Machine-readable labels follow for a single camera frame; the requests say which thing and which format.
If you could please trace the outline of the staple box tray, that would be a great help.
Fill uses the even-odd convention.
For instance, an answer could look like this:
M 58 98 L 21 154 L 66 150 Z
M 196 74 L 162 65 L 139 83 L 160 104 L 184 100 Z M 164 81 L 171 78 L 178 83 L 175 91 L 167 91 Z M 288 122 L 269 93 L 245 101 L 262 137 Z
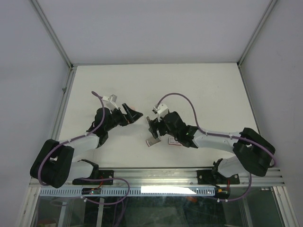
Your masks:
M 155 138 L 149 138 L 149 139 L 146 140 L 146 144 L 147 144 L 148 147 L 151 147 L 151 146 L 153 146 L 153 145 L 155 145 L 159 142 L 161 142 L 160 138 L 156 138 L 156 139 Z

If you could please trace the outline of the red white staple box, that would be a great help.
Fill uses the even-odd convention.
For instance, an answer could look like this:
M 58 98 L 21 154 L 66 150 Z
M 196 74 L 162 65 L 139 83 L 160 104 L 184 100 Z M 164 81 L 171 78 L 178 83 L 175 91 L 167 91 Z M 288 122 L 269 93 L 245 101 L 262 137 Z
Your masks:
M 175 146 L 181 146 L 182 144 L 179 143 L 177 140 L 175 140 L 173 137 L 169 137 L 168 139 L 168 144 L 169 145 L 175 145 Z

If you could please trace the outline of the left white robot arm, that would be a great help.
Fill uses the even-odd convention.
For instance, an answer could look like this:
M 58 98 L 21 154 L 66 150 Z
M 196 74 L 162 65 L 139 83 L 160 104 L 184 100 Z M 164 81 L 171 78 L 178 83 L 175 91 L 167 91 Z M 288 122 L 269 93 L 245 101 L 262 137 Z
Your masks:
M 88 159 L 77 160 L 76 157 L 101 147 L 113 128 L 135 123 L 143 116 L 127 104 L 122 107 L 125 113 L 119 108 L 99 108 L 91 126 L 82 136 L 65 142 L 46 140 L 30 169 L 30 176 L 54 188 L 62 187 L 66 181 L 75 184 L 97 182 L 101 178 L 99 165 Z

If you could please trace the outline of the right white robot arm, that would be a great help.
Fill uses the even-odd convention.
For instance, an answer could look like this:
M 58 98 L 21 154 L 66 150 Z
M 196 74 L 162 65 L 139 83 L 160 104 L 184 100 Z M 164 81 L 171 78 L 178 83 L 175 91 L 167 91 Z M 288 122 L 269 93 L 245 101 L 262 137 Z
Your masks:
M 212 179 L 217 183 L 223 183 L 228 177 L 245 172 L 264 177 L 276 151 L 251 128 L 229 134 L 201 132 L 197 126 L 185 124 L 177 112 L 153 120 L 150 117 L 146 119 L 149 132 L 155 140 L 170 135 L 186 148 L 213 148 L 232 153 L 232 157 L 214 162 Z

